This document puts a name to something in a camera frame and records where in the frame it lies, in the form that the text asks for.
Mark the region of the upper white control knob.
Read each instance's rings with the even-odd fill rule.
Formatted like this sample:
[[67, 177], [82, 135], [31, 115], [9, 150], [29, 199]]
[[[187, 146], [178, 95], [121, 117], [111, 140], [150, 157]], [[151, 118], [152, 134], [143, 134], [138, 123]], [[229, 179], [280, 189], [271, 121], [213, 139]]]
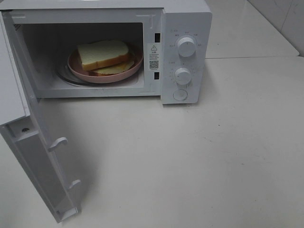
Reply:
[[190, 35], [181, 36], [176, 41], [177, 51], [181, 57], [191, 57], [197, 48], [197, 43], [194, 37]]

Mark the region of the white microwave door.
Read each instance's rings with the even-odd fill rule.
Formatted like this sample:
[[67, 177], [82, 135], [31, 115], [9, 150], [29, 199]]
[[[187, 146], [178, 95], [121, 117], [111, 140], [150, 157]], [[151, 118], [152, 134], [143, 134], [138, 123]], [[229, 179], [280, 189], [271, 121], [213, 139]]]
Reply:
[[60, 223], [80, 212], [77, 188], [80, 180], [68, 181], [56, 156], [66, 137], [53, 139], [45, 123], [31, 77], [34, 72], [23, 38], [18, 37], [12, 16], [0, 13], [0, 30], [12, 66], [24, 114], [5, 120], [0, 133], [31, 180], [47, 208]]

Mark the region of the glass microwave turntable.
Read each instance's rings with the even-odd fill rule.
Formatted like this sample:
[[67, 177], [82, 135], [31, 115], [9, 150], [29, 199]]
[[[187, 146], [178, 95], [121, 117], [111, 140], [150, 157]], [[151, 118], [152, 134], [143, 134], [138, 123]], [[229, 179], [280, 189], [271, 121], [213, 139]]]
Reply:
[[144, 75], [143, 67], [133, 74], [132, 76], [123, 79], [121, 81], [112, 83], [92, 83], [86, 82], [76, 77], [67, 64], [57, 64], [54, 70], [54, 75], [62, 79], [63, 81], [70, 83], [75, 86], [90, 86], [90, 87], [143, 87], [144, 86]]

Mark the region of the lower white timer knob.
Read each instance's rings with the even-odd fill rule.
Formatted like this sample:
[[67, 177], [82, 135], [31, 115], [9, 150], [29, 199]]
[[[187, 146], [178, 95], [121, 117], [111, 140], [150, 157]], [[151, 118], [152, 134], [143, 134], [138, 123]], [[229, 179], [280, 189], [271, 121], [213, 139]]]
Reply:
[[174, 72], [173, 76], [174, 76], [175, 82], [182, 86], [187, 85], [192, 80], [191, 72], [185, 67], [178, 68]]

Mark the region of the pink round plate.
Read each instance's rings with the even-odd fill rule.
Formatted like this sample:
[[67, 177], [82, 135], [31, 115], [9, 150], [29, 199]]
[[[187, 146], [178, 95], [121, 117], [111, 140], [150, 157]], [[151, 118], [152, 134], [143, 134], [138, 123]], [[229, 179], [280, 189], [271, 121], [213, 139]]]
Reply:
[[121, 81], [123, 79], [126, 79], [133, 74], [135, 74], [141, 67], [143, 63], [143, 53], [142, 51], [137, 47], [130, 47], [131, 52], [131, 58], [129, 60], [134, 60], [135, 64], [127, 71], [115, 75], [110, 76], [92, 76], [89, 74], [89, 71], [85, 71], [81, 66], [80, 57], [77, 50], [74, 50], [70, 56], [68, 57], [68, 67], [71, 70], [71, 72], [78, 77], [79, 79], [82, 79], [86, 82], [92, 82], [92, 83], [112, 83]]

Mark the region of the bottom bread slice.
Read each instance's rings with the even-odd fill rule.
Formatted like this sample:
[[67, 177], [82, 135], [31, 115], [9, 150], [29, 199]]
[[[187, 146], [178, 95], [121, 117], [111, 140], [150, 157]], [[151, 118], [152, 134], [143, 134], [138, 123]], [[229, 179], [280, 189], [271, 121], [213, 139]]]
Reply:
[[119, 73], [123, 73], [129, 70], [135, 64], [134, 60], [129, 60], [127, 62], [122, 62], [117, 65], [107, 66], [99, 69], [94, 69], [89, 71], [92, 76], [110, 76]]

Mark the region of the white warning label sticker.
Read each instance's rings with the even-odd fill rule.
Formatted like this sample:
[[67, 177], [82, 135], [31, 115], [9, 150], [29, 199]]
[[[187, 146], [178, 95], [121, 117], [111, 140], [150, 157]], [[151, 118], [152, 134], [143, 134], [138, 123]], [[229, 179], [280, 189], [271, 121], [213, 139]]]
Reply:
[[148, 43], [148, 69], [150, 71], [156, 71], [160, 68], [161, 46], [160, 43]]

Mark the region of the bread slice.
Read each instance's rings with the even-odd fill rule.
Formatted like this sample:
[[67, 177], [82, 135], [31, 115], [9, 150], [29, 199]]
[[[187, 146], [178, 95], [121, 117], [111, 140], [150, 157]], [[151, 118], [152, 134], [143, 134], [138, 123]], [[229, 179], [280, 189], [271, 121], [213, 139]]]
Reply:
[[99, 69], [94, 69], [89, 71], [92, 76], [110, 76], [119, 73], [123, 73], [129, 70], [135, 64], [134, 60], [129, 60], [127, 62], [122, 62], [117, 65], [107, 66]]
[[90, 71], [110, 67], [130, 59], [128, 46], [119, 40], [102, 40], [77, 46], [82, 68]]

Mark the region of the round door release button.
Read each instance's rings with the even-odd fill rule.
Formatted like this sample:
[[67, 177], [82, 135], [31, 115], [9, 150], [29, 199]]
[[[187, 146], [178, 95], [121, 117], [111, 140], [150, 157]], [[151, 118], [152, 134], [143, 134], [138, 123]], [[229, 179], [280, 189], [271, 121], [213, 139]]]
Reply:
[[186, 90], [178, 89], [173, 92], [173, 98], [177, 101], [184, 101], [188, 96], [188, 93]]

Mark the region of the white microwave oven body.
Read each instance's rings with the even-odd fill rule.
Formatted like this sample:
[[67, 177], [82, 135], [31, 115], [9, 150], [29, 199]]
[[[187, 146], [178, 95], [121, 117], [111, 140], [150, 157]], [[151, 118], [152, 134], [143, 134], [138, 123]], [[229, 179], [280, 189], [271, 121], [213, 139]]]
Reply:
[[[24, 39], [33, 66], [31, 82], [38, 98], [159, 96], [164, 104], [198, 101], [212, 13], [203, 0], [3, 0], [0, 12], [10, 12], [18, 37]], [[191, 57], [181, 57], [176, 41], [190, 35], [197, 43]], [[143, 52], [143, 87], [75, 86], [54, 75], [57, 64], [78, 44], [117, 39]], [[21, 98], [0, 34], [0, 95], [11, 107]], [[160, 68], [148, 69], [148, 43], [160, 43]], [[174, 72], [187, 68], [192, 80], [179, 85]], [[173, 92], [188, 93], [184, 101]]]

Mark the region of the top bread slice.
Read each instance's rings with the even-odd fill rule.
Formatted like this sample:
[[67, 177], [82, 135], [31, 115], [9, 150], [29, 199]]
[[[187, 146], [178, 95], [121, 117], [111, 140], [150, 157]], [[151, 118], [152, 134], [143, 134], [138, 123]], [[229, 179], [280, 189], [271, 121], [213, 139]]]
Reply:
[[130, 59], [128, 46], [119, 40], [102, 40], [77, 46], [82, 68], [90, 71], [110, 67]]

